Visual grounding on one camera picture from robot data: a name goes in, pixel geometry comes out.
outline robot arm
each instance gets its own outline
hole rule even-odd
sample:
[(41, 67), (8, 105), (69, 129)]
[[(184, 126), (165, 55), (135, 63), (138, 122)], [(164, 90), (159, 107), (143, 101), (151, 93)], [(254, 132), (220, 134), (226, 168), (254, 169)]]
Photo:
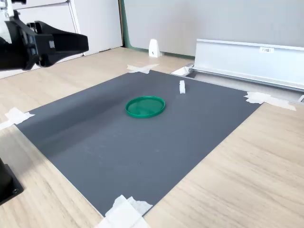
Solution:
[(53, 28), (41, 21), (25, 25), (18, 12), (12, 10), (12, 2), (5, 0), (2, 8), (9, 21), (0, 21), (0, 71), (30, 70), (34, 64), (48, 67), (68, 56), (89, 50), (87, 37)]

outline green trim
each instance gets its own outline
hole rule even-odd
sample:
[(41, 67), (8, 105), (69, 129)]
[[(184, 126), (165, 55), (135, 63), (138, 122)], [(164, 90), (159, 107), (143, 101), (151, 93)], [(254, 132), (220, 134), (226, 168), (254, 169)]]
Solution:
[[(124, 7), (124, 0), (120, 0), (121, 2), (121, 9), (122, 9), (122, 21), (123, 21), (123, 43), (124, 43), (124, 47), (125, 48), (130, 48), (133, 50), (137, 50), (137, 51), (145, 51), (148, 52), (147, 49), (143, 49), (143, 48), (136, 48), (133, 47), (130, 44), (130, 38), (129, 38), (129, 32), (128, 32), (128, 24), (127, 24), (127, 17), (125, 14), (125, 7)], [(174, 57), (179, 57), (179, 58), (188, 58), (188, 59), (194, 59), (194, 56), (186, 56), (186, 55), (178, 55), (178, 54), (173, 54), (173, 53), (164, 53), (166, 56), (174, 56)]]

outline small white object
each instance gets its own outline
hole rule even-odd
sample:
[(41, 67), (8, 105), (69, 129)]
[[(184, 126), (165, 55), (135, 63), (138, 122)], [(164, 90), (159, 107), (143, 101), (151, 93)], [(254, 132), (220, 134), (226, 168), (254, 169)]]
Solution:
[(133, 197), (128, 200), (121, 195), (118, 197), (113, 207), (105, 214), (105, 218), (97, 225), (96, 228), (150, 228), (142, 215), (146, 212), (143, 208), (149, 209), (152, 205), (144, 201), (135, 201)]
[(12, 109), (10, 109), (10, 111), (8, 113), (5, 114), (5, 116), (9, 120), (5, 121), (3, 123), (0, 123), (0, 130), (10, 127), (13, 124), (22, 123), (23, 121), (29, 119), (30, 117), (32, 117), (34, 115), (30, 114), (29, 112), (23, 113), (18, 108), (13, 107)]
[(268, 53), (268, 54), (272, 54), (275, 52), (275, 49), (272, 47), (260, 47), (260, 53)]
[(181, 80), (180, 81), (180, 94), (185, 94), (185, 93), (186, 93), (185, 81)]
[(159, 56), (161, 56), (161, 52), (158, 48), (158, 42), (155, 39), (151, 39), (150, 40), (150, 45), (149, 45), (149, 56), (150, 57), (156, 57), (158, 58)]
[(273, 106), (296, 111), (296, 108), (294, 106), (290, 105), (288, 101), (274, 98), (269, 94), (247, 92), (247, 95), (244, 97), (248, 98), (246, 101), (249, 103), (262, 104), (262, 103), (266, 102)]
[(129, 73), (142, 72), (142, 73), (148, 74), (150, 69), (152, 69), (153, 67), (156, 67), (158, 65), (159, 64), (153, 64), (153, 65), (147, 65), (144, 67), (136, 67), (136, 66), (128, 65), (127, 69), (131, 70)]

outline black device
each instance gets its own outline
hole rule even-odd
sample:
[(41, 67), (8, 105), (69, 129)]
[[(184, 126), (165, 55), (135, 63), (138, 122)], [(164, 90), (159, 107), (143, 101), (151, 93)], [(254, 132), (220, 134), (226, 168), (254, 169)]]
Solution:
[[(26, 0), (14, 2), (26, 4)], [(61, 31), (42, 21), (26, 25), (16, 10), (0, 26), (5, 27), (0, 28), (0, 71), (30, 70), (35, 64), (50, 67), (63, 58), (89, 50), (87, 36)], [(0, 205), (22, 191), (23, 187), (0, 158)]]

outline gray mat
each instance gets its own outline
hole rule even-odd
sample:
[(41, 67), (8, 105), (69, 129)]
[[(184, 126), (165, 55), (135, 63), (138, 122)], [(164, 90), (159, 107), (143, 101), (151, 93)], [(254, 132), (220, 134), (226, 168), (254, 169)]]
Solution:
[[(164, 112), (128, 116), (125, 104), (142, 95), (163, 98)], [(104, 215), (121, 194), (160, 201), (260, 106), (245, 95), (156, 71), (129, 73), (34, 109), (17, 127)]]

